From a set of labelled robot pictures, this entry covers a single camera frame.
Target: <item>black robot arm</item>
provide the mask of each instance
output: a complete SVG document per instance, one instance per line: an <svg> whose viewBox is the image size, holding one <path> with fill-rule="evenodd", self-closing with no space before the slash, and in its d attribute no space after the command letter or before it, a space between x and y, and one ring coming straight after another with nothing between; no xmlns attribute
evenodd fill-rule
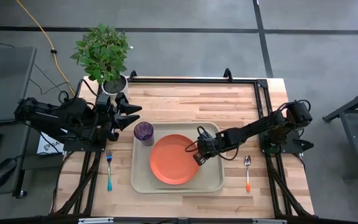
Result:
<svg viewBox="0 0 358 224"><path fill-rule="evenodd" d="M285 103L268 116L242 128L229 128L220 131L216 133L215 138L212 138L208 133L200 134L197 140L198 152L193 157L198 165L202 165L210 157L238 149L249 137L264 132L268 133L266 141L271 146L285 143L286 136L290 131L304 128L312 121L309 113L310 104L307 108L303 101ZM287 117L282 114L284 109L287 109Z"/></svg>
<svg viewBox="0 0 358 224"><path fill-rule="evenodd" d="M71 145L75 150L95 151L107 139L117 141L119 134L115 129L123 130L140 118L129 114L142 107L130 105L123 93L118 93L115 101L117 106L111 104L110 96L99 95L94 105L76 94L61 106L54 106L27 98L19 101L14 114L17 120L30 121L36 130Z"/></svg>

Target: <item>purple cup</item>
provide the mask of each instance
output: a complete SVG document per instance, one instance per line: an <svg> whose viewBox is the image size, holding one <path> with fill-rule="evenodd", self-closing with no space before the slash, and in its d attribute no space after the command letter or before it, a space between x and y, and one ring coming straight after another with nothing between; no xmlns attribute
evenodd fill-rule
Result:
<svg viewBox="0 0 358 224"><path fill-rule="evenodd" d="M152 146L154 144L154 128L148 122L140 122L134 128L134 136L144 146Z"/></svg>

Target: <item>plate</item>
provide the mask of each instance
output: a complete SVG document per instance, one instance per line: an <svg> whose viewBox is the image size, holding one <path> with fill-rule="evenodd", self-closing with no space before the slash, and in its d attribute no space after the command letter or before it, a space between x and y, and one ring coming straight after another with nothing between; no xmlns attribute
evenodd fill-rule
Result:
<svg viewBox="0 0 358 224"><path fill-rule="evenodd" d="M160 139L150 153L153 174L166 184L179 185L191 180L200 168L193 159L194 152L185 148L192 144L189 138L171 134ZM196 145L187 150L196 149Z"/></svg>

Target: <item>blue fork handle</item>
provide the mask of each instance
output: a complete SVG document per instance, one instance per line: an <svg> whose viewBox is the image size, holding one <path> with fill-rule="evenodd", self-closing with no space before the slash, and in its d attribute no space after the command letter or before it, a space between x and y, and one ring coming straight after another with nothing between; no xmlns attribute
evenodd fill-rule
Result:
<svg viewBox="0 0 358 224"><path fill-rule="evenodd" d="M109 182L107 183L107 191L112 191L110 163L109 163L109 166L108 166L108 171L109 171Z"/></svg>

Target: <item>plant pot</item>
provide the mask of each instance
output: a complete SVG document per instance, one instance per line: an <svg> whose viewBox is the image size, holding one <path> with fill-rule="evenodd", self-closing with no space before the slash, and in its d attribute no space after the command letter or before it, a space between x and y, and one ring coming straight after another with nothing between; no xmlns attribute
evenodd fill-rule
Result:
<svg viewBox="0 0 358 224"><path fill-rule="evenodd" d="M128 81L123 74L121 78L113 82L103 83L102 90L105 94L111 96L112 100L116 99L117 93L124 93L126 98L129 99Z"/></svg>

